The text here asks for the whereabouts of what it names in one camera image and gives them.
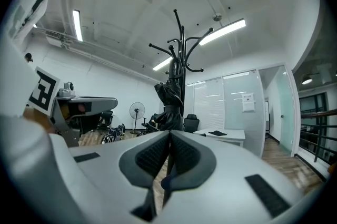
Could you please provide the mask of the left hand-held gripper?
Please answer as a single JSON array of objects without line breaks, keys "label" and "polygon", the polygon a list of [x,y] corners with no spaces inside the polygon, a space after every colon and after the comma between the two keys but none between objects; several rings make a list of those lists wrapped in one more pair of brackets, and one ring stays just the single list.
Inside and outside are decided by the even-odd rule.
[{"label": "left hand-held gripper", "polygon": [[77,147],[80,138],[80,132],[70,127],[70,117],[97,115],[118,105],[116,98],[92,96],[60,98],[57,96],[60,79],[38,66],[35,73],[39,76],[39,81],[27,105],[48,116],[56,134],[63,137],[68,147]]}]

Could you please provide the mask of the white ceiling air vent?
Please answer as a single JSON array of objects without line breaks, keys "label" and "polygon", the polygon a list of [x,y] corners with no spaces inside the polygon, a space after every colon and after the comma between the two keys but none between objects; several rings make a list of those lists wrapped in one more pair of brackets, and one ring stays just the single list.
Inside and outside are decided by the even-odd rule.
[{"label": "white ceiling air vent", "polygon": [[63,35],[57,32],[46,30],[45,32],[46,39],[50,45],[56,46],[56,47],[62,47],[62,39]]}]

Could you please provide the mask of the glass partition with blinds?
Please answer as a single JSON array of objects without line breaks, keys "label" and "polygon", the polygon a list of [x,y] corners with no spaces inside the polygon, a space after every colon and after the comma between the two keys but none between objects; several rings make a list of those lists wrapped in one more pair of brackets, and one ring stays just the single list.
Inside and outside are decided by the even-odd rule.
[{"label": "glass partition with blinds", "polygon": [[[242,94],[254,93],[255,111],[242,112]],[[262,83],[256,70],[197,81],[185,87],[184,114],[195,114],[199,130],[244,130],[244,148],[262,156],[265,114]]]}]

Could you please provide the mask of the dark blue cap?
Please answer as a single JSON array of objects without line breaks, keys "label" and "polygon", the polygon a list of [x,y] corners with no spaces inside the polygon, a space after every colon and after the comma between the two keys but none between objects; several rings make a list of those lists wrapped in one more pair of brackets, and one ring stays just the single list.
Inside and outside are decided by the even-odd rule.
[{"label": "dark blue cap", "polygon": [[183,118],[180,107],[174,105],[165,106],[165,111],[154,116],[154,122],[159,125],[159,130],[183,130]]}]

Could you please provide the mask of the black office chair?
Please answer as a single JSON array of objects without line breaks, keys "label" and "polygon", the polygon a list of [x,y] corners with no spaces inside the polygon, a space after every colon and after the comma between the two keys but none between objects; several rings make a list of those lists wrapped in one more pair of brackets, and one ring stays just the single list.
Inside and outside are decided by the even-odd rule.
[{"label": "black office chair", "polygon": [[184,119],[184,131],[193,133],[198,130],[200,120],[195,114],[188,114]]}]

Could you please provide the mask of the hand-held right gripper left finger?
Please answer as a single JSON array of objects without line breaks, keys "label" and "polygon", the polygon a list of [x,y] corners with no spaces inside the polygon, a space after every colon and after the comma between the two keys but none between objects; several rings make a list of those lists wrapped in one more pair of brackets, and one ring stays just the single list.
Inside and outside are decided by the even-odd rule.
[{"label": "hand-held right gripper left finger", "polygon": [[57,224],[171,224],[166,209],[156,213],[153,181],[164,159],[169,133],[103,145],[69,148],[51,135],[56,165]]}]

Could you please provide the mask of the white printed t-shirt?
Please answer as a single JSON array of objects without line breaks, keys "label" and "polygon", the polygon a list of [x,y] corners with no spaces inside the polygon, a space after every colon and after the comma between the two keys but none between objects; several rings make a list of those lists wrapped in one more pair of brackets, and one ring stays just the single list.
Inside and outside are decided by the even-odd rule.
[{"label": "white printed t-shirt", "polygon": [[23,118],[36,74],[7,37],[0,37],[0,162],[24,206],[47,224],[62,224],[62,179],[51,141],[39,124]]}]

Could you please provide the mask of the white paper notice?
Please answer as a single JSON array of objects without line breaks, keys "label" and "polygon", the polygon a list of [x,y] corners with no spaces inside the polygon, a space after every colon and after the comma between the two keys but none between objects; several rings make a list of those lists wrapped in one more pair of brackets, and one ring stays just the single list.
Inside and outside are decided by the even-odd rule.
[{"label": "white paper notice", "polygon": [[254,93],[243,93],[242,112],[254,112],[254,111],[255,111]]}]

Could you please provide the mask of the black umbrella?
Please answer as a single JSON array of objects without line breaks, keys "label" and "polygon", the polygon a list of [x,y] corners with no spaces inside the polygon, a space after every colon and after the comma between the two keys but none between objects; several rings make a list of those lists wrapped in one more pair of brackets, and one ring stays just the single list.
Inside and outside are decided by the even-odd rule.
[{"label": "black umbrella", "polygon": [[166,83],[160,83],[154,86],[157,96],[164,106],[172,105],[179,108],[183,106],[181,98],[182,89],[180,85],[182,76],[183,68],[181,60],[172,59],[169,66],[168,80]]}]

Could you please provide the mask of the ceiling tube light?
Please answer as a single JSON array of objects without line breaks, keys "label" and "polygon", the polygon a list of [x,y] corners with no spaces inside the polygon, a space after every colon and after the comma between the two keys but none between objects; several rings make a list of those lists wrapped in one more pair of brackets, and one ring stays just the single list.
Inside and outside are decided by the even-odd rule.
[{"label": "ceiling tube light", "polygon": [[74,21],[74,27],[75,27],[75,33],[77,40],[82,42],[82,30],[81,30],[81,17],[80,17],[80,11],[73,10],[73,21]]},{"label": "ceiling tube light", "polygon": [[161,68],[163,68],[163,67],[169,65],[172,59],[173,59],[172,57],[167,58],[165,61],[163,61],[163,62],[161,62],[160,64],[158,64],[158,65],[156,65],[155,67],[153,67],[153,70],[154,70],[154,71],[158,71],[158,70],[160,70]]},{"label": "ceiling tube light", "polygon": [[228,24],[226,26],[223,26],[219,29],[217,29],[216,31],[208,34],[206,37],[202,38],[202,40],[199,42],[199,44],[201,46],[213,41],[213,40],[216,40],[226,34],[229,34],[229,33],[232,33],[236,30],[239,30],[241,28],[244,28],[246,27],[246,21],[245,19],[240,19],[240,20],[237,20],[231,24]]}]

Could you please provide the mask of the black metal railing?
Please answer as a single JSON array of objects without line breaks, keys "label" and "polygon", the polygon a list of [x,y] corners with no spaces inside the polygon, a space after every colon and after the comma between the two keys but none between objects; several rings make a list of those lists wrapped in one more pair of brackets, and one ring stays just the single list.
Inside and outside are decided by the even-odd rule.
[{"label": "black metal railing", "polygon": [[314,162],[322,160],[333,164],[337,159],[337,149],[329,148],[327,142],[337,142],[337,138],[328,135],[328,130],[337,130],[328,119],[337,116],[337,109],[301,115],[299,147],[314,155]]}]

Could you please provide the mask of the white jacket with black stripes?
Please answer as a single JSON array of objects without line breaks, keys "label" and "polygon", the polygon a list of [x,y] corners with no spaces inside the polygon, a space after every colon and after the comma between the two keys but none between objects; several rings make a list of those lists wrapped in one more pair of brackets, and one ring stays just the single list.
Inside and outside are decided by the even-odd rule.
[{"label": "white jacket with black stripes", "polygon": [[8,37],[20,45],[34,25],[45,14],[48,0],[13,0],[6,14]]}]

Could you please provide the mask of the white rectangular desk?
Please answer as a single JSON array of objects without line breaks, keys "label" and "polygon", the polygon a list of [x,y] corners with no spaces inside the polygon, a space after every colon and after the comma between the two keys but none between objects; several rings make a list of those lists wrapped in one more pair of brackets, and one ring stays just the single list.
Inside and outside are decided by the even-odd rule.
[{"label": "white rectangular desk", "polygon": [[[227,133],[226,136],[217,137],[215,135],[209,134],[210,131],[221,131],[223,133]],[[245,141],[245,132],[244,130],[234,130],[234,129],[217,129],[217,128],[209,128],[203,129],[193,132],[193,134],[203,135],[205,137],[211,138],[213,140],[227,142],[233,145],[237,145],[243,147]]]}]

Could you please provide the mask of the black coat stand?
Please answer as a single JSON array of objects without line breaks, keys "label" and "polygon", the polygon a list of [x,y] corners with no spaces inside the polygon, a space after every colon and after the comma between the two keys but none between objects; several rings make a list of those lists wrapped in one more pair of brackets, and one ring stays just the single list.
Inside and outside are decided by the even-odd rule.
[{"label": "black coat stand", "polygon": [[[167,50],[163,49],[161,47],[158,47],[156,45],[153,45],[151,43],[149,44],[149,47],[154,48],[156,50],[159,50],[163,53],[166,53],[167,55],[169,55],[169,57],[172,57],[173,59],[181,60],[182,68],[183,68],[183,76],[182,76],[182,80],[180,82],[180,85],[181,85],[181,89],[182,89],[181,98],[182,98],[182,101],[183,101],[183,106],[180,107],[180,114],[183,118],[184,107],[185,107],[186,72],[187,71],[190,71],[190,72],[203,72],[204,71],[203,68],[200,68],[200,69],[190,68],[189,63],[188,63],[188,59],[189,59],[192,51],[199,45],[199,42],[202,40],[202,38],[204,38],[208,34],[212,33],[214,31],[214,29],[209,28],[206,31],[206,33],[204,35],[202,35],[201,37],[194,37],[193,36],[193,37],[186,38],[185,37],[185,28],[180,22],[178,12],[177,12],[176,9],[174,9],[173,12],[174,12],[174,15],[176,17],[180,37],[168,40],[168,43],[176,42],[178,44],[177,50],[174,48],[173,45],[170,45]],[[169,78],[169,70],[166,71],[165,74],[168,75],[168,78]]]}]

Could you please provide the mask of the person's left forearm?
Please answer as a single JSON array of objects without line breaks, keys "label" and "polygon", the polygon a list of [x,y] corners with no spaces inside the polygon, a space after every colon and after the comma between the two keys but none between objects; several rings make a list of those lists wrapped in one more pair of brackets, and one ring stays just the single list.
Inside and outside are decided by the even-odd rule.
[{"label": "person's left forearm", "polygon": [[26,106],[23,117],[42,126],[47,133],[56,133],[48,116],[33,107]]}]

